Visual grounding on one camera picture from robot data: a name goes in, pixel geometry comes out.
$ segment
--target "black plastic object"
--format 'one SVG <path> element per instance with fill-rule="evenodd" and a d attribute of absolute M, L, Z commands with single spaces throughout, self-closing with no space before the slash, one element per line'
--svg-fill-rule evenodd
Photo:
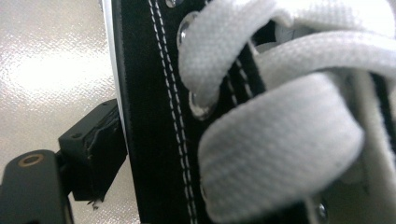
<path fill-rule="evenodd" d="M 59 138 L 65 192 L 76 201 L 103 200 L 127 149 L 116 100 L 104 102 Z"/>
<path fill-rule="evenodd" d="M 52 151 L 32 151 L 7 165 L 0 193 L 1 224 L 69 224 L 70 211 Z"/>

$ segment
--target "white shoelace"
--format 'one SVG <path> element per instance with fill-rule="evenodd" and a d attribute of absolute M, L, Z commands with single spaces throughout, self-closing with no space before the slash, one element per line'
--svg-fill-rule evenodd
<path fill-rule="evenodd" d="M 301 201 L 356 160 L 364 131 L 345 103 L 343 87 L 334 83 L 337 74 L 328 69 L 396 78 L 392 4 L 215 0 L 204 8 L 179 52 L 181 79 L 202 107 L 217 101 L 219 85 L 242 47 L 269 20 L 322 32 L 279 41 L 256 55 L 268 92 L 206 130 L 199 162 L 214 221 L 246 221 Z"/>

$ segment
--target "stitching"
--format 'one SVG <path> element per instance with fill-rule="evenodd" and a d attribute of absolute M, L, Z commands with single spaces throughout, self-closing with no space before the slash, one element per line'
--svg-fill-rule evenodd
<path fill-rule="evenodd" d="M 162 28 L 162 32 L 163 32 L 163 48 L 166 54 L 166 60 L 169 63 L 169 70 L 171 72 L 171 77 L 172 77 L 172 81 L 173 81 L 173 89 L 175 91 L 175 96 L 176 96 L 176 100 L 177 100 L 177 112 L 178 112 L 178 118 L 179 118 L 179 122 L 180 122 L 180 126 L 181 126 L 181 132 L 179 131 L 178 127 L 177 127 L 177 119 L 175 116 L 175 109 L 173 107 L 173 97 L 172 94 L 170 92 L 170 85 L 169 85 L 169 81 L 168 81 L 168 73 L 166 71 L 166 66 L 165 66 L 165 60 L 163 57 L 163 48 L 161 45 L 161 41 L 160 41 L 160 37 L 159 37 L 159 32 L 157 30 L 157 22 L 155 21 L 154 18 L 154 12 L 153 12 L 153 5 L 151 3 L 151 0 L 148 0 L 149 6 L 150 6 L 150 12 L 151 12 L 151 19 L 153 21 L 153 26 L 154 26 L 154 31 L 155 31 L 155 35 L 157 38 L 157 42 L 158 42 L 158 48 L 160 50 L 160 56 L 162 58 L 162 64 L 163 64 L 163 73 L 165 75 L 165 83 L 166 83 L 166 87 L 167 87 L 167 91 L 168 91 L 168 97 L 169 97 L 169 105 L 171 107 L 171 112 L 172 112 L 172 118 L 174 120 L 174 129 L 175 132 L 177 133 L 176 138 L 177 138 L 177 146 L 178 146 L 178 153 L 180 155 L 180 164 L 183 170 L 183 181 L 184 181 L 184 193 L 186 195 L 186 199 L 187 199 L 187 208 L 189 211 L 189 216 L 190 216 L 190 222 L 191 223 L 197 223 L 197 219 L 196 219 L 196 209 L 195 209 L 195 202 L 194 202 L 194 196 L 193 196 L 193 192 L 192 192 L 192 188 L 191 188 L 191 175 L 190 175 L 190 164 L 189 164 L 189 160 L 188 160 L 188 154 L 187 154 L 187 146 L 186 146 L 186 135 L 184 132 L 184 121 L 183 118 L 181 117 L 181 110 L 180 110 L 180 101 L 177 95 L 177 86 L 176 86 L 176 82 L 175 82 L 175 75 L 173 72 L 173 67 L 171 64 L 171 60 L 169 58 L 169 53 L 168 53 L 168 49 L 167 49 L 167 43 L 166 43 L 166 38 L 165 38 L 165 30 L 163 29 L 163 18 L 162 18 L 162 14 L 160 11 L 160 8 L 158 6 L 158 2 L 155 1 L 155 7 L 156 7 L 156 12 L 160 18 L 160 24 L 161 24 L 161 28 Z"/>
<path fill-rule="evenodd" d="M 245 91 L 247 92 L 247 96 L 249 98 L 253 98 L 253 92 L 251 91 L 251 88 L 249 86 L 250 84 L 248 83 L 248 76 L 245 73 L 244 69 L 242 68 L 242 64 L 241 61 L 239 61 L 239 59 L 236 60 L 236 65 L 239 68 L 239 74 L 244 79 Z"/>
<path fill-rule="evenodd" d="M 230 89 L 230 92 L 231 92 L 231 99 L 233 99 L 233 105 L 237 106 L 238 105 L 238 101 L 236 100 L 235 91 L 233 89 L 233 85 L 231 84 L 231 78 L 230 78 L 230 74 L 229 73 L 227 73 L 227 86 L 228 86 L 228 89 Z"/>

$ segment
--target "shoe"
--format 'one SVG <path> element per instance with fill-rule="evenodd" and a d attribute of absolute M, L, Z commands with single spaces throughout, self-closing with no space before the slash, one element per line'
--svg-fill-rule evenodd
<path fill-rule="evenodd" d="M 114 1 L 141 222 L 396 223 L 394 5 Z"/>

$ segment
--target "stitched seam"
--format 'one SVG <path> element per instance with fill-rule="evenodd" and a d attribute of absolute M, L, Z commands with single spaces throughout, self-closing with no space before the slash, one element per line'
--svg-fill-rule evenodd
<path fill-rule="evenodd" d="M 231 99 L 233 100 L 233 105 L 237 106 L 238 101 L 236 100 L 235 90 L 233 89 L 233 84 L 231 83 L 231 78 L 229 73 L 227 73 L 227 87 L 230 90 Z"/>
<path fill-rule="evenodd" d="M 242 68 L 241 61 L 239 59 L 236 60 L 236 65 L 239 68 L 239 74 L 241 75 L 242 79 L 244 79 L 244 86 L 245 91 L 247 92 L 247 96 L 249 98 L 253 98 L 253 92 L 251 91 L 250 84 L 248 82 L 248 75 L 245 73 L 245 70 Z"/>
<path fill-rule="evenodd" d="M 161 28 L 162 28 L 162 32 L 163 32 L 163 47 L 162 47 L 160 37 L 159 37 L 159 32 L 157 30 L 157 22 L 155 21 L 153 5 L 151 3 L 151 0 L 148 0 L 148 3 L 150 6 L 151 19 L 153 21 L 154 31 L 155 31 L 157 42 L 158 42 L 158 47 L 160 50 L 160 56 L 162 58 L 163 73 L 165 75 L 165 82 L 166 82 L 166 87 L 167 87 L 168 96 L 169 96 L 169 105 L 171 107 L 172 118 L 174 120 L 174 129 L 175 129 L 175 132 L 177 133 L 176 138 L 177 138 L 178 153 L 180 155 L 180 164 L 181 164 L 181 167 L 183 170 L 184 193 L 185 193 L 186 199 L 187 199 L 187 208 L 189 211 L 190 222 L 197 223 L 195 202 L 194 202 L 193 192 L 192 192 L 192 188 L 191 188 L 190 164 L 189 164 L 188 154 L 187 154 L 186 136 L 185 136 L 185 132 L 184 132 L 184 121 L 183 121 L 183 118 L 181 117 L 180 101 L 179 101 L 179 98 L 177 95 L 177 86 L 176 86 L 176 81 L 175 81 L 175 75 L 174 75 L 173 67 L 172 67 L 171 60 L 169 58 L 168 49 L 167 49 L 165 30 L 163 28 L 163 18 L 162 18 L 160 8 L 158 6 L 158 2 L 155 1 L 156 12 L 160 18 L 160 24 L 161 24 Z M 163 49 L 164 49 L 164 52 L 166 55 L 166 60 L 169 64 L 169 70 L 171 72 L 171 78 L 173 81 L 173 89 L 174 89 L 176 100 L 177 100 L 177 112 L 178 112 L 178 118 L 179 118 L 179 123 L 180 123 L 180 127 L 181 127 L 180 131 L 179 131 L 179 128 L 177 127 L 177 119 L 176 119 L 176 115 L 175 115 L 176 110 L 174 109 L 174 106 L 172 103 L 173 97 L 172 97 L 172 93 L 170 92 L 171 88 L 170 88 L 170 84 L 168 81 L 169 76 L 166 71 L 165 58 L 163 57 Z"/>

